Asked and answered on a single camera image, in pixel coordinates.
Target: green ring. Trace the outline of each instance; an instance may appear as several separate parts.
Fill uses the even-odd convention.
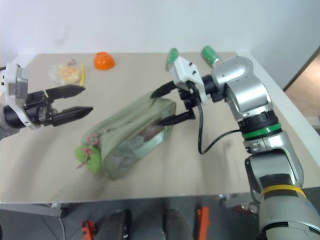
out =
[[[242,136],[245,139],[250,139],[250,138],[254,138],[254,137],[258,137],[267,133],[271,133],[273,131],[276,131],[278,129],[281,129],[281,123],[276,123],[274,125],[271,126],[266,126],[264,128],[261,128],[259,130],[256,131],[252,131],[252,132],[248,132],[248,133],[243,133]]]

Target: orange cup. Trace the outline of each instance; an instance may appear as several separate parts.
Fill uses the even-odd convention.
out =
[[[113,57],[105,51],[98,52],[94,57],[94,66],[99,70],[112,69],[115,66]]]

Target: floor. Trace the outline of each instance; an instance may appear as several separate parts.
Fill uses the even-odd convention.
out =
[[[305,189],[309,200],[320,211],[320,187]],[[198,206],[210,209],[210,240],[253,240],[258,234],[258,219],[242,215],[221,206],[214,196],[183,196],[171,198],[133,199],[75,203],[69,206],[70,213],[63,218],[67,240],[82,239],[81,222],[90,220],[101,223],[119,210],[131,210],[133,240],[164,240],[162,214],[164,209],[175,209],[193,229],[195,209]],[[3,240],[62,240],[62,229],[57,217],[0,211]]]
[[[320,116],[320,54],[285,93],[305,117]]]

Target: yellow ring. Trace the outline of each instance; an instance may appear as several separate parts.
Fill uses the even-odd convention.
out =
[[[286,185],[286,184],[268,186],[268,187],[266,187],[265,189],[263,189],[261,191],[261,195],[263,196],[268,192],[276,191],[276,190],[292,190],[292,191],[296,191],[298,193],[301,193],[306,198],[306,195],[305,195],[304,191],[301,190],[301,188],[299,188],[297,186],[293,186],[293,185]]]

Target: black cable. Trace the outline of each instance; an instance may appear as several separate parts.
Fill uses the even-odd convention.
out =
[[[258,199],[256,199],[256,196],[255,196],[255,193],[254,193],[254,190],[252,189],[252,187],[250,187],[250,194],[251,194],[251,197],[252,197],[253,201],[256,204],[260,204],[260,201]]]
[[[198,90],[196,88],[196,86],[189,82],[189,84],[187,84],[188,87],[190,87],[194,93],[197,93]],[[202,151],[202,135],[203,135],[203,128],[204,128],[204,112],[202,110],[202,106],[201,106],[201,102],[200,99],[198,97],[195,98],[196,101],[196,105],[198,107],[199,110],[199,134],[198,134],[198,151],[201,155],[206,154],[220,139],[222,139],[223,137],[229,135],[229,134],[233,134],[233,133],[237,133],[240,132],[239,129],[237,130],[232,130],[232,131],[227,131],[223,134],[221,134],[220,136],[218,136],[212,143],[210,143],[210,145],[204,150]]]

